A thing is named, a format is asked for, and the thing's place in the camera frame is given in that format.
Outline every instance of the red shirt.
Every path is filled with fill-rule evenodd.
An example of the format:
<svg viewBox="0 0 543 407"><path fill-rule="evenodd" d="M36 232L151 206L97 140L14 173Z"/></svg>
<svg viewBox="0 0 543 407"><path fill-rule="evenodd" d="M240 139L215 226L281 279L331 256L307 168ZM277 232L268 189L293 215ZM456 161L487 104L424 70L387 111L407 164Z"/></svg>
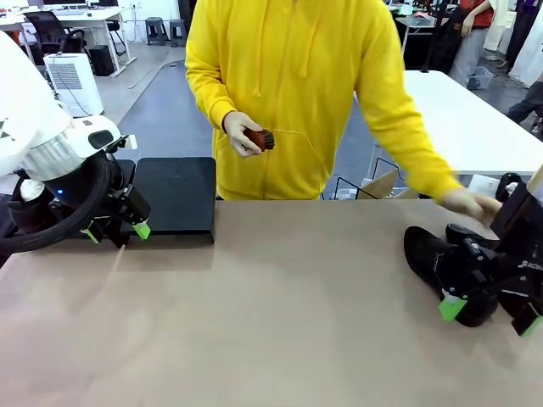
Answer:
<svg viewBox="0 0 543 407"><path fill-rule="evenodd" d="M460 0L460 7L464 10L472 11L474 8L482 4L484 0ZM492 7L487 8L483 13L479 13L475 16L473 27L487 28L492 24L494 19L494 9Z"/></svg>

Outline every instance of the hood drawstring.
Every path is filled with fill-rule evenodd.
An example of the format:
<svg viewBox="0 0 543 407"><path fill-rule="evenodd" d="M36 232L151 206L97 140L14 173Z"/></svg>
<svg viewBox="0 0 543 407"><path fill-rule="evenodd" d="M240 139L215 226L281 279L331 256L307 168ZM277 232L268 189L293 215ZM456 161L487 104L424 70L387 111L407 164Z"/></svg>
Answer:
<svg viewBox="0 0 543 407"><path fill-rule="evenodd" d="M307 70L309 68L309 58L311 56L311 49L313 48L313 42L315 41L316 29L318 28L319 24L321 23L322 4L323 3L324 3L324 0L319 0L318 5L317 5L315 23L311 27L309 40L307 42L307 47L305 48L304 63L302 64L302 68L299 71L299 75L302 78L307 77Z"/></svg>
<svg viewBox="0 0 543 407"><path fill-rule="evenodd" d="M255 89L253 90L253 96L256 98L260 97L260 77L262 76L262 41L264 36L264 23L266 22L266 14L268 13L268 4L269 1L266 0L266 5L264 6L264 13L262 13L262 21L260 22L260 30L258 33L258 39L256 44L256 82Z"/></svg>

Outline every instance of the black stool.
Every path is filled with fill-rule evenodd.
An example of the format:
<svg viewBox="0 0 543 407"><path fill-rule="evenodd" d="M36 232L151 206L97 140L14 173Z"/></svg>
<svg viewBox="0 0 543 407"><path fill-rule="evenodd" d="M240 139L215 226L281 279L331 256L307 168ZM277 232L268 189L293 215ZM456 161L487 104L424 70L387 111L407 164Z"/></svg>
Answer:
<svg viewBox="0 0 543 407"><path fill-rule="evenodd" d="M160 17L146 19L145 31L147 32L147 45L158 44L164 46L166 41L169 41L164 21Z"/></svg>
<svg viewBox="0 0 543 407"><path fill-rule="evenodd" d="M185 47L187 45L187 31L185 30L185 20L170 21L170 47Z"/></svg>

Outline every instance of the yellow hoodie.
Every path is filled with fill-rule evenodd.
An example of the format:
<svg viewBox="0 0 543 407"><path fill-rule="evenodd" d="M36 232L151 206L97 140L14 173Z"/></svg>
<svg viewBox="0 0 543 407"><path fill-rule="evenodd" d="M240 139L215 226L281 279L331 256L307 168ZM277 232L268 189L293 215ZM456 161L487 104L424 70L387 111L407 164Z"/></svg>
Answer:
<svg viewBox="0 0 543 407"><path fill-rule="evenodd" d="M400 43L382 0L198 0L187 79L215 127L224 199L314 199L332 174L353 91L372 134L437 199L460 187L404 88ZM276 147L242 159L222 130L233 110Z"/></svg>

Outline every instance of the hoodie sleeve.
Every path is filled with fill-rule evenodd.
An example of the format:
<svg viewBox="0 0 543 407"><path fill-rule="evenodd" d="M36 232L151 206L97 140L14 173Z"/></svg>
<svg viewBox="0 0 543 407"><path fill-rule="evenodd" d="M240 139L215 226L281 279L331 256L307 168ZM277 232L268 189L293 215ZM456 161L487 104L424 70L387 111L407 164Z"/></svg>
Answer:
<svg viewBox="0 0 543 407"><path fill-rule="evenodd" d="M439 201L461 185L434 151L423 118L406 92L398 33L386 6L378 2L362 43L356 82L361 111L371 133L407 171L408 184Z"/></svg>
<svg viewBox="0 0 543 407"><path fill-rule="evenodd" d="M187 81L198 108L217 129L234 110L219 64L219 5L217 0L198 0L187 41Z"/></svg>

